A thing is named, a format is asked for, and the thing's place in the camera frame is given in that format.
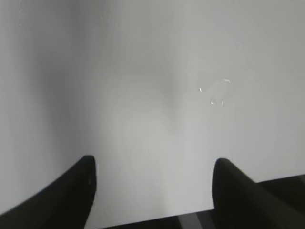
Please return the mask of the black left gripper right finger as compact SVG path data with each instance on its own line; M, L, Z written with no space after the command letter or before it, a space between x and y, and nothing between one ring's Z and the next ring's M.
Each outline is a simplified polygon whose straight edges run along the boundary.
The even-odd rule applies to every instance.
M218 229L303 229L305 177L256 183L232 162L217 159L213 170L212 219Z

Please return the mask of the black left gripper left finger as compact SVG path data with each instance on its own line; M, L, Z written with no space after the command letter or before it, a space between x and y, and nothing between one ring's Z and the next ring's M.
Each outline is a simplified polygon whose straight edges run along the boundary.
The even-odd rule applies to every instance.
M96 162L84 156L46 188L4 212L2 229L83 229L96 195Z

